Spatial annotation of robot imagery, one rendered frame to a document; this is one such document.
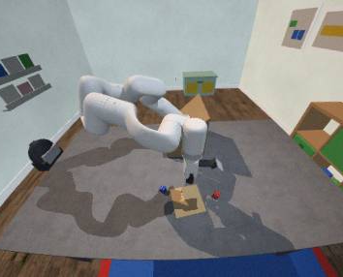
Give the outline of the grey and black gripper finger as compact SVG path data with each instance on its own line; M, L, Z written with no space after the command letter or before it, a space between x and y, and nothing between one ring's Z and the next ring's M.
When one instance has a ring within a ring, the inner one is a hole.
M186 179L186 183L193 184L193 181L194 181L193 179L194 179L193 174L190 174L190 177L188 178L188 180Z

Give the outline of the blue die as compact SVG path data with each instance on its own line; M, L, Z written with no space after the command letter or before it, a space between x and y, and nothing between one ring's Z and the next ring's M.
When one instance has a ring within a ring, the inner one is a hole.
M165 194L166 190L167 190L167 188L165 186L161 186L160 192Z

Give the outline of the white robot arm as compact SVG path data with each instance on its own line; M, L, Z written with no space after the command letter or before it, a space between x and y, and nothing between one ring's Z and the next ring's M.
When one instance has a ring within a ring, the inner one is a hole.
M163 153L176 150L182 138L183 157L197 161L203 155L207 125L200 118L180 112L163 98L166 92L166 84L154 77L132 76L123 86L83 76L78 83L79 116L90 134L106 134L110 123L125 128L140 145ZM164 118L158 131L137 119L137 108L132 103L138 100Z

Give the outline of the tan flat mat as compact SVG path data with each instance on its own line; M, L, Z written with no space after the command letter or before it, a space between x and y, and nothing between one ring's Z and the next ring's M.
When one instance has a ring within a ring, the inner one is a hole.
M176 219L206 211L197 184L171 189L171 199Z

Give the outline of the red die with white pips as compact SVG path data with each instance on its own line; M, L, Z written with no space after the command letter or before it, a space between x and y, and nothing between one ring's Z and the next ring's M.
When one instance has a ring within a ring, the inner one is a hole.
M220 195L220 193L217 192L217 191L215 191L214 194L213 194L213 197L216 198L216 199L218 199L219 195Z

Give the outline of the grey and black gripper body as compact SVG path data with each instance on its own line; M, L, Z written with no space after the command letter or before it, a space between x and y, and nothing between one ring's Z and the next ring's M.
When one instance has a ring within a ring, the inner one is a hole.
M182 155L182 157L183 157L183 155ZM190 173L193 173L193 176L196 179L197 173L198 173L199 160L197 160L197 161L190 161L190 160L187 160L187 159L184 158L184 161L183 161L183 173L184 173L184 178L185 179L189 178Z

